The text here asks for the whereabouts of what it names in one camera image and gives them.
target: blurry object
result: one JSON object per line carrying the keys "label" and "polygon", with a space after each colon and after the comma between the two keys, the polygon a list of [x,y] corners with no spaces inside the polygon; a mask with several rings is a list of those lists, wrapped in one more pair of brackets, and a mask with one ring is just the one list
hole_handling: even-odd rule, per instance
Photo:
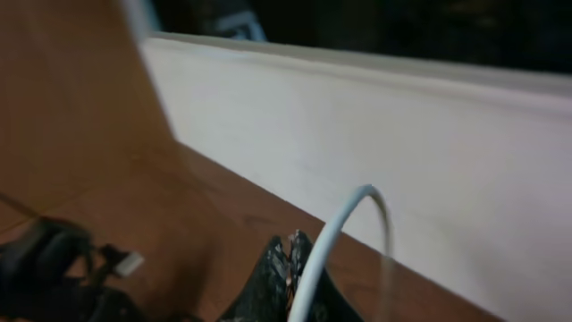
{"label": "blurry object", "polygon": [[239,296],[217,321],[285,322],[288,306],[288,257],[280,237],[266,245]]}
{"label": "blurry object", "polygon": [[266,41],[257,15],[245,0],[154,1],[164,31]]}
{"label": "blurry object", "polygon": [[[85,229],[40,217],[2,248],[0,317],[37,322],[144,322],[127,294],[104,286],[130,253],[106,245],[99,249],[105,263],[94,271],[93,249]],[[78,258],[85,259],[85,278],[66,275]]]}

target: wooden surface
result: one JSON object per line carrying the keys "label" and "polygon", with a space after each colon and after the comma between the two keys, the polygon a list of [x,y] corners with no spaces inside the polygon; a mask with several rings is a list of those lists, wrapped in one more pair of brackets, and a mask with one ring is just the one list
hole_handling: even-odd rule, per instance
{"label": "wooden surface", "polygon": [[[173,140],[114,3],[2,2],[0,46],[0,191],[141,252],[145,265],[112,284],[151,317],[212,320],[270,236],[319,233],[319,220]],[[0,206],[0,229],[19,220]],[[344,235],[329,268],[372,317],[378,254]],[[396,321],[495,320],[405,267],[396,279]]]}

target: dark background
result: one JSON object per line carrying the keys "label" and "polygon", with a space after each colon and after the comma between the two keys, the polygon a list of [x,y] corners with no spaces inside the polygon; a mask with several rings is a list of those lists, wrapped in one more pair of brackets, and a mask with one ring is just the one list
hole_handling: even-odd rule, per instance
{"label": "dark background", "polygon": [[153,0],[162,29],[254,13],[273,43],[511,69],[572,72],[569,0]]}

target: black cable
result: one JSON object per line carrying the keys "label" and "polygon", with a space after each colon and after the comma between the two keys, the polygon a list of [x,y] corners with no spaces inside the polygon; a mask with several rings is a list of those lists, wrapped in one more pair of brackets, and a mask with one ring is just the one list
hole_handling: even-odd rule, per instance
{"label": "black cable", "polygon": [[18,211],[20,214],[25,215],[30,219],[35,219],[41,216],[36,210],[29,208],[28,206],[19,202],[17,199],[10,197],[3,192],[0,192],[0,200],[2,200],[6,205],[10,206],[10,208]]}

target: black plastic item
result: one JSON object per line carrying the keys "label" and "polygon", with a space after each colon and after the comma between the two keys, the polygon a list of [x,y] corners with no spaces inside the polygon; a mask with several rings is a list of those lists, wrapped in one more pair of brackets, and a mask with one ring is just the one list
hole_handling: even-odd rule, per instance
{"label": "black plastic item", "polygon": [[286,321],[287,278],[288,258],[282,252],[280,237],[274,236],[266,245],[242,292],[217,321]]}
{"label": "black plastic item", "polygon": [[90,274],[89,245],[85,229],[62,220],[39,218],[22,237],[5,247],[0,260],[2,294],[56,286],[81,255],[86,257]]}
{"label": "black plastic item", "polygon": [[0,317],[35,322],[80,322],[85,316],[81,304],[83,294],[79,285],[71,280],[42,291],[15,290],[0,300]]}
{"label": "black plastic item", "polygon": [[106,287],[97,297],[88,322],[145,322],[146,319],[124,292]]}

